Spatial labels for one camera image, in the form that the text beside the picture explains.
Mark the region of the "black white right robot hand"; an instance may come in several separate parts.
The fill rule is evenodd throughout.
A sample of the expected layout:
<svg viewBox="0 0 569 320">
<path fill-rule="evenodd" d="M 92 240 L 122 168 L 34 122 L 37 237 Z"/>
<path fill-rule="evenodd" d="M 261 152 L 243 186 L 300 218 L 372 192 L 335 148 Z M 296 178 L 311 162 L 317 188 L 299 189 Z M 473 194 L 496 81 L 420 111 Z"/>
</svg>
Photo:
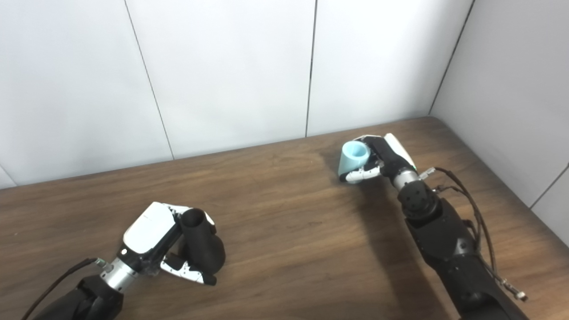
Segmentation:
<svg viewBox="0 0 569 320">
<path fill-rule="evenodd" d="M 339 180 L 348 184 L 380 176 L 394 185 L 419 179 L 414 161 L 392 133 L 363 135 L 343 144 L 338 173 Z"/>
</svg>

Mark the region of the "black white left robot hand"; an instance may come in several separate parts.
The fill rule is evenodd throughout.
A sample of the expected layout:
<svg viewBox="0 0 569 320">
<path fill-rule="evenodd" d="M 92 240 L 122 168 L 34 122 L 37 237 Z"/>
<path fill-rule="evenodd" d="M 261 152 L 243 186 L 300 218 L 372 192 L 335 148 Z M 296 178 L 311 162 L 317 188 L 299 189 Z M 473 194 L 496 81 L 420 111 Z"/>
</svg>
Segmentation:
<svg viewBox="0 0 569 320">
<path fill-rule="evenodd" d="M 165 271 L 214 286 L 225 258 L 215 222 L 204 210 L 153 202 L 124 233 L 112 264 L 115 280 L 106 281 L 122 290 L 139 275 Z"/>
</svg>

